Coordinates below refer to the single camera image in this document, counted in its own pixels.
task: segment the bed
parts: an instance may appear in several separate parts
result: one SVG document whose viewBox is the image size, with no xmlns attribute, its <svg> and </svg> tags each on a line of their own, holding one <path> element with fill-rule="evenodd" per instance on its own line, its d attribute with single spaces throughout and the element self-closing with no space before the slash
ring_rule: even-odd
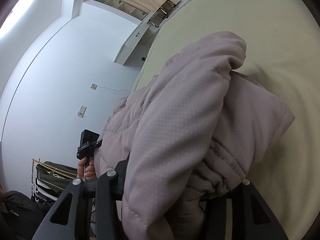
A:
<svg viewBox="0 0 320 240">
<path fill-rule="evenodd" d="M 283 99 L 296 120 L 248 178 L 290 240 L 320 211 L 320 28 L 301 0 L 192 0 L 159 31 L 133 90 L 203 36 L 232 31 L 247 43 L 239 72 Z"/>
</svg>

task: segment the shelf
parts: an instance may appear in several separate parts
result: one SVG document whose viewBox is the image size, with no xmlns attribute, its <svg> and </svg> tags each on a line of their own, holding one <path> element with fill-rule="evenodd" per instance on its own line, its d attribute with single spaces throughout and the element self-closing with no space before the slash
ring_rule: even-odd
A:
<svg viewBox="0 0 320 240">
<path fill-rule="evenodd" d="M 119 6 L 121 6 L 124 3 L 119 0 L 108 0 L 108 1 L 104 2 L 104 4 L 107 4 L 113 8 L 118 8 Z"/>
<path fill-rule="evenodd" d="M 140 11 L 139 9 L 135 9 L 130 13 L 130 15 L 142 21 L 148 14 Z"/>
<path fill-rule="evenodd" d="M 123 3 L 120 6 L 118 6 L 117 9 L 125 12 L 126 14 L 130 14 L 135 10 L 135 7 L 133 7 L 129 4 Z"/>
<path fill-rule="evenodd" d="M 120 0 L 94 0 L 94 1 L 106 4 L 120 11 L 123 11 L 124 13 L 129 14 L 140 21 L 143 21 L 143 19 L 148 15 L 147 13 L 135 8 L 134 6 L 124 3 Z"/>
</svg>

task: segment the black camera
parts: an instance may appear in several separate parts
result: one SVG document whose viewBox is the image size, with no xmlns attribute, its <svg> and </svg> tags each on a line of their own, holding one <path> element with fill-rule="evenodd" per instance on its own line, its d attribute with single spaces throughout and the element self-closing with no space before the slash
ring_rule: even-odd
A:
<svg viewBox="0 0 320 240">
<path fill-rule="evenodd" d="M 82 160 L 87 157 L 88 160 L 94 156 L 94 150 L 102 145 L 102 140 L 98 141 L 99 134 L 84 130 L 81 133 L 80 146 L 78 147 L 77 158 Z"/>
</svg>

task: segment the wooden stick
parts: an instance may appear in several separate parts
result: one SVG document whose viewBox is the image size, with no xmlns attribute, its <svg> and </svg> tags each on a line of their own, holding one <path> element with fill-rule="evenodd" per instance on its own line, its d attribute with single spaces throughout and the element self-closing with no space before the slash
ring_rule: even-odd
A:
<svg viewBox="0 0 320 240">
<path fill-rule="evenodd" d="M 39 161 L 37 161 L 37 160 L 35 160 L 35 159 L 32 159 L 32 160 L 33 160 L 35 163 L 38 163 L 39 165 L 47 168 L 47 169 L 50 170 L 50 171 L 54 171 L 55 173 L 58 173 L 58 174 L 60 174 L 60 175 L 62 175 L 62 176 L 68 177 L 68 178 L 70 178 L 70 179 L 75 179 L 75 177 L 71 177 L 71 176 L 68 176 L 68 175 L 66 175 L 66 174 L 63 174 L 62 172 L 60 172 L 60 171 L 62 171 L 62 170 L 60 170 L 60 169 L 58 169 L 58 168 L 56 168 L 56 169 L 58 169 L 58 170 L 60 170 L 60 171 L 54 170 L 54 169 L 52 169 L 51 167 L 49 167 L 47 164 L 44 164 L 44 163 L 42 163 L 42 162 L 39 162 Z"/>
<path fill-rule="evenodd" d="M 71 172 L 68 172 L 68 171 L 64 171 L 64 170 L 58 169 L 56 167 L 50 166 L 48 164 L 42 163 L 40 160 L 39 160 L 39 164 L 43 164 L 44 166 L 47 166 L 48 168 L 54 169 L 56 171 L 60 171 L 60 172 L 65 173 L 65 174 L 70 174 L 70 175 L 73 175 L 73 176 L 77 176 L 77 174 L 74 174 L 74 173 L 71 173 Z"/>
</svg>

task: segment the electrical cord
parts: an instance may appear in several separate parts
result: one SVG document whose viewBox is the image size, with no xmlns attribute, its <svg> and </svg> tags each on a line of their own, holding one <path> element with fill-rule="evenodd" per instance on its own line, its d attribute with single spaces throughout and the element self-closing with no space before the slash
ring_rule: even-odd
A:
<svg viewBox="0 0 320 240">
<path fill-rule="evenodd" d="M 112 91 L 117 91 L 117 92 L 131 92 L 131 91 L 129 91 L 129 90 L 115 90 L 115 89 L 111 89 L 111 88 L 105 88 L 105 89 L 108 89 L 108 90 L 112 90 Z"/>
</svg>

